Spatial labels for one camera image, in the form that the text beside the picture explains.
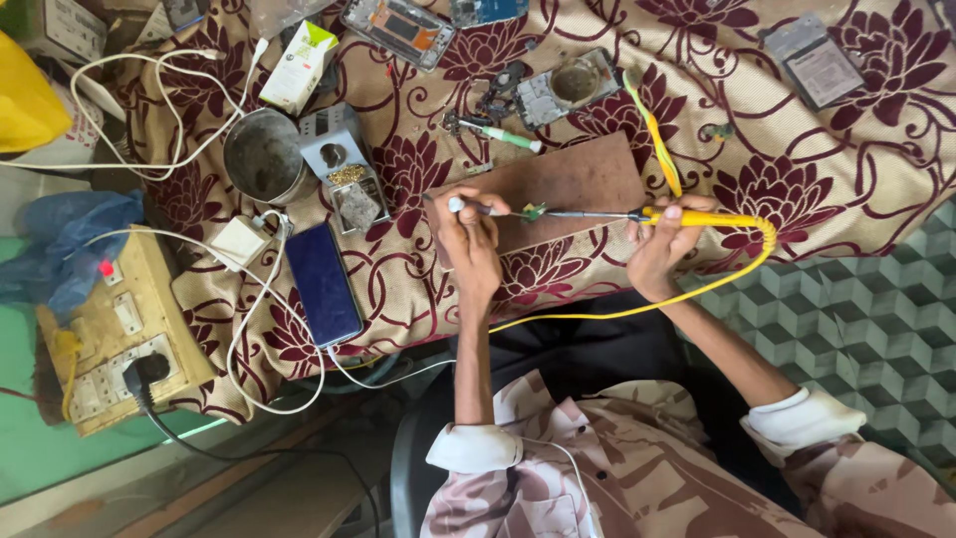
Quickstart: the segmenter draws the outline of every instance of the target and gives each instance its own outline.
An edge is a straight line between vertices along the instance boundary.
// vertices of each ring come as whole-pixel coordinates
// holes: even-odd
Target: electric switch
[[[126,292],[113,300],[113,310],[117,313],[119,324],[126,336],[136,334],[142,330],[140,312],[133,302],[133,294]]]

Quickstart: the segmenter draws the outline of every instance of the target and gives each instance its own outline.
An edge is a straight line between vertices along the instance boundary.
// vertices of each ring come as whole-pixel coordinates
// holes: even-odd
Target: white cable
[[[568,451],[568,449],[564,448],[563,446],[557,444],[556,442],[542,441],[538,439],[532,439],[530,437],[521,437],[521,438],[525,439],[526,441],[535,442],[538,444],[550,444],[554,448],[557,448],[561,452],[568,455],[568,458],[571,459],[571,465],[575,468],[575,475],[577,475],[577,483],[578,485],[581,486],[581,495],[584,496],[584,503],[588,507],[588,520],[589,520],[588,523],[591,526],[591,536],[596,536],[596,537],[602,536],[602,533],[599,530],[599,527],[595,524],[594,513],[592,513],[591,511],[591,499],[588,498],[588,490],[584,488],[584,480],[581,479],[581,471],[580,469],[577,468],[577,461],[575,460],[575,457],[571,455],[571,452]]]
[[[280,221],[279,221],[279,228],[280,228],[280,231],[281,231],[281,230],[282,230],[282,227],[283,227],[283,225],[284,225],[284,222],[283,222],[282,219],[288,219],[288,217],[286,217],[286,215],[284,215],[284,214],[278,212],[277,210],[268,210],[268,211],[266,211],[265,213],[263,213],[263,214],[260,216],[260,218],[264,218],[264,217],[265,217],[266,215],[268,215],[268,214],[280,214],[280,215],[282,215],[282,216],[280,217]],[[139,234],[169,235],[169,236],[171,236],[171,237],[176,237],[176,238],[181,239],[181,240],[183,240],[183,241],[186,241],[186,242],[189,242],[189,243],[192,243],[192,244],[195,244],[195,245],[198,245],[198,246],[201,246],[201,247],[205,248],[207,251],[209,251],[211,254],[213,254],[215,257],[217,257],[217,258],[220,259],[220,260],[228,259],[228,260],[230,260],[230,261],[235,261],[235,260],[232,259],[229,255],[227,255],[227,254],[225,254],[225,253],[223,253],[223,252],[221,252],[221,251],[219,251],[219,250],[216,250],[215,247],[213,247],[213,246],[211,246],[211,245],[208,245],[208,244],[206,244],[206,243],[204,243],[204,242],[202,242],[202,241],[199,241],[199,240],[197,240],[197,239],[193,239],[192,237],[189,237],[189,236],[186,236],[186,235],[182,235],[182,234],[177,234],[177,233],[175,233],[175,232],[167,232],[166,230],[153,230],[153,229],[147,229],[147,228],[115,230],[115,231],[113,231],[113,232],[107,232],[106,234],[97,235],[96,237],[90,239],[89,241],[87,241],[86,243],[84,243],[83,246],[84,246],[84,247],[89,246],[89,245],[93,244],[94,242],[99,241],[100,239],[103,239],[103,238],[105,238],[105,237],[109,237],[109,236],[111,236],[111,235],[137,234],[137,233],[139,233]],[[293,409],[293,410],[288,410],[288,411],[286,411],[286,410],[278,410],[278,409],[269,407],[268,405],[259,402],[258,400],[256,400],[256,399],[253,398],[252,396],[249,396],[249,395],[246,393],[246,391],[243,390],[243,388],[242,388],[242,386],[239,384],[238,380],[233,377],[233,375],[232,375],[231,360],[232,360],[232,350],[233,350],[234,347],[235,347],[235,341],[236,341],[236,339],[239,337],[239,335],[241,335],[242,329],[245,327],[246,321],[248,321],[249,318],[252,316],[252,312],[253,312],[253,311],[255,310],[255,308],[258,306],[258,304],[260,303],[260,300],[266,295],[266,293],[272,293],[272,296],[275,298],[275,300],[278,301],[279,304],[282,305],[282,307],[285,308],[286,311],[289,312],[289,314],[293,317],[293,319],[295,319],[303,328],[305,328],[306,333],[309,335],[309,339],[312,340],[313,342],[315,341],[315,338],[313,337],[313,334],[312,334],[312,330],[309,328],[309,324],[306,323],[306,321],[305,321],[301,316],[298,315],[298,313],[295,311],[295,309],[292,308],[292,307],[289,305],[289,303],[287,303],[286,300],[282,298],[281,295],[275,293],[275,291],[272,290],[272,288],[270,287],[270,285],[272,284],[272,279],[274,279],[275,273],[277,272],[276,267],[278,266],[279,260],[282,258],[282,255],[283,255],[284,252],[285,252],[285,239],[288,238],[288,236],[289,236],[291,233],[292,233],[292,231],[291,231],[291,229],[290,229],[287,234],[283,234],[283,236],[280,238],[281,242],[280,242],[280,246],[279,246],[279,252],[278,252],[278,254],[276,255],[276,263],[275,263],[275,265],[273,266],[272,271],[270,272],[269,278],[268,278],[266,281],[263,281],[261,278],[259,278],[258,275],[256,275],[255,273],[252,273],[252,271],[249,270],[249,269],[247,269],[246,267],[242,267],[242,264],[241,264],[241,263],[235,261],[236,265],[242,267],[242,270],[243,270],[244,272],[246,272],[246,274],[248,274],[250,277],[252,277],[253,280],[259,282],[259,284],[262,285],[262,291],[259,293],[259,297],[257,297],[256,300],[255,300],[255,302],[252,304],[252,307],[250,308],[250,310],[246,313],[246,317],[245,317],[245,318],[243,319],[243,321],[240,323],[240,325],[239,325],[239,330],[236,331],[236,334],[235,334],[235,335],[233,335],[232,342],[229,344],[229,353],[228,353],[227,356],[226,356],[226,368],[227,368],[227,371],[228,371],[228,373],[229,373],[228,378],[229,378],[229,381],[232,382],[232,385],[236,388],[236,390],[238,390],[239,393],[241,393],[243,396],[245,396],[245,398],[246,398],[249,402],[251,402],[254,406],[258,407],[259,409],[263,409],[263,410],[269,411],[269,412],[271,412],[271,413],[276,413],[276,414],[278,414],[278,415],[290,415],[290,414],[293,414],[293,413],[298,413],[298,412],[300,412],[300,411],[306,409],[306,408],[309,407],[310,405],[312,405],[313,402],[315,402],[315,400],[318,399],[318,395],[319,395],[319,393],[322,391],[322,384],[323,384],[323,382],[324,382],[324,380],[325,380],[325,361],[324,361],[324,360],[321,361],[321,364],[320,364],[320,367],[321,367],[320,376],[321,376],[321,377],[319,378],[318,389],[315,391],[315,394],[312,396],[312,399],[310,399],[308,402],[306,402],[306,403],[305,403],[304,405],[302,405],[301,407],[298,407],[298,408]],[[332,362],[336,364],[336,366],[338,367],[338,369],[339,369],[342,373],[344,373],[350,380],[352,380],[352,382],[354,382],[354,383],[356,383],[357,385],[360,385],[360,386],[362,386],[362,387],[364,387],[364,388],[366,388],[366,389],[381,389],[381,388],[387,387],[387,386],[389,386],[389,385],[391,385],[391,384],[393,384],[393,383],[398,383],[398,382],[400,382],[400,381],[403,381],[403,380],[405,380],[405,379],[408,379],[409,377],[418,375],[418,374],[420,374],[420,373],[422,373],[422,372],[424,372],[424,371],[431,370],[431,369],[433,369],[433,368],[436,368],[436,367],[439,367],[439,366],[442,366],[442,365],[446,365],[446,364],[451,364],[451,363],[454,363],[454,362],[455,362],[454,360],[442,361],[442,362],[435,363],[435,364],[433,364],[433,365],[427,366],[427,367],[425,367],[425,368],[422,368],[421,370],[416,370],[416,371],[413,371],[413,372],[411,372],[411,373],[409,373],[409,374],[407,374],[407,375],[403,375],[403,376],[398,377],[398,378],[396,378],[396,379],[392,379],[392,380],[390,380],[390,381],[388,381],[388,382],[386,382],[386,383],[382,383],[381,385],[366,385],[366,384],[364,384],[364,383],[358,381],[355,377],[353,377],[353,376],[348,372],[348,370],[346,370],[346,369],[339,363],[338,359],[336,358],[335,353],[332,351],[332,347],[331,347],[331,346],[326,347],[326,348],[325,348],[325,351],[329,354],[329,357],[332,359]]]
[[[171,63],[166,62],[166,60],[170,57],[181,56],[181,55],[200,55],[200,56],[207,57],[209,59],[222,59],[225,53],[221,51],[215,51],[211,49],[210,50],[189,49],[189,50],[172,51],[160,56],[159,59],[156,59],[150,56],[124,53],[119,55],[107,56],[105,58],[101,58],[99,60],[90,62],[80,67],[78,70],[76,70],[76,72],[70,78],[70,93],[72,94],[74,101],[76,101],[76,106],[79,108],[80,113],[83,115],[83,117],[86,119],[87,122],[93,125],[93,128],[99,134],[100,139],[102,139],[103,142],[110,147],[110,149],[113,151],[113,154],[116,155],[117,159],[119,159],[119,163],[100,163],[100,164],[81,164],[81,165],[32,165],[32,164],[10,163],[7,161],[0,161],[0,165],[7,166],[7,167],[15,167],[15,168],[36,168],[36,169],[128,168],[133,173],[139,175],[139,177],[142,177],[144,179],[148,179],[151,181],[162,181],[168,178],[172,174],[173,169],[187,165],[190,162],[192,162],[196,157],[199,156],[199,154],[203,151],[203,149],[206,148],[206,146],[208,146],[213,140],[218,139],[219,136],[222,135],[223,132],[225,132],[226,129],[232,124],[232,122],[234,122],[238,117],[246,115],[246,113],[243,112],[242,110],[242,105],[246,102],[246,96],[249,93],[249,83],[252,80],[252,72],[255,71],[255,64],[259,61],[259,58],[262,57],[263,53],[266,52],[266,49],[268,47],[269,47],[269,41],[265,39],[259,39],[259,41],[256,43],[255,52],[252,55],[252,63],[249,69],[249,73],[246,76],[246,83],[243,85],[242,99],[239,100],[238,103],[232,100],[232,97],[229,95],[229,92],[226,86],[213,75],[210,75],[208,73],[203,73],[201,71],[192,71],[189,69],[184,69],[182,67],[178,67]],[[156,64],[155,66],[156,82],[157,84],[159,84],[160,93],[163,94],[163,99],[166,101],[166,105],[169,106],[169,109],[173,113],[173,116],[176,118],[176,123],[179,126],[179,132],[176,139],[176,150],[173,152],[172,164],[143,165],[143,164],[137,164],[137,163],[127,163],[120,155],[120,152],[117,150],[116,146],[114,146],[113,143],[110,142],[108,138],[106,138],[106,135],[103,133],[102,129],[99,127],[99,124],[93,121],[93,118],[90,116],[89,111],[83,105],[83,102],[80,100],[78,93],[76,92],[76,80],[85,71],[93,67],[96,67],[98,65],[101,65],[103,63],[106,63],[108,61],[112,61],[115,59],[122,59],[122,58],[138,58],[145,61],[151,61]],[[228,118],[228,120],[226,120],[226,122],[223,123],[223,125],[215,133],[213,133],[212,136],[206,138],[205,142],[199,145],[199,147],[197,147],[196,150],[193,151],[192,154],[189,155],[187,159],[181,162],[177,162],[177,159],[179,159],[179,156],[180,156],[179,153],[184,144],[183,118],[176,111],[176,108],[173,106],[172,101],[169,99],[169,96],[165,91],[165,87],[163,86],[163,81],[160,78],[161,67],[165,67],[166,69],[171,69],[173,71],[178,71],[180,73],[185,73],[188,75],[196,75],[198,77],[209,78],[210,80],[212,80],[219,86],[219,88],[223,91],[223,94],[225,95],[226,100],[235,109],[235,111]],[[139,172],[138,171],[139,169],[166,169],[167,172],[161,177],[153,177],[153,176],[149,176]]]

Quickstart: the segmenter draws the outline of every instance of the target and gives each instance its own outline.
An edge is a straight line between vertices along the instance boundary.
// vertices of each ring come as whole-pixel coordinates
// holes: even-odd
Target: white cuff
[[[764,456],[778,467],[801,448],[856,432],[866,414],[846,407],[826,392],[800,389],[789,398],[750,410],[740,425]]]
[[[424,460],[448,471],[470,474],[507,469],[523,456],[521,437],[499,426],[456,426],[449,422]]]

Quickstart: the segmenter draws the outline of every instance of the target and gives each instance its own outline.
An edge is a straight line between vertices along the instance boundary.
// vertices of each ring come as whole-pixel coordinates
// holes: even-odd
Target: shirt
[[[494,396],[494,415],[495,426],[449,425],[435,440],[429,461],[452,472],[423,537],[942,537],[956,528],[943,489],[864,442],[862,414],[823,392],[804,389],[741,420],[782,466],[805,522],[717,465],[693,399],[675,383],[632,381],[555,404],[536,370]],[[574,456],[590,510],[568,455],[536,441]]]

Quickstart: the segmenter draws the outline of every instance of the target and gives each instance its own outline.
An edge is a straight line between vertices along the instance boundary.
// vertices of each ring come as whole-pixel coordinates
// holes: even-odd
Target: green screwdriver
[[[490,136],[491,138],[496,138],[502,142],[508,142],[518,147],[524,147],[526,149],[530,149],[531,151],[535,153],[541,150],[540,140],[528,140],[527,138],[523,136],[511,134],[505,129],[499,129],[498,127],[486,127],[486,126],[476,125],[474,123],[466,122],[465,120],[459,120],[458,125],[464,125],[465,127],[478,129],[479,131],[482,132],[482,134]]]

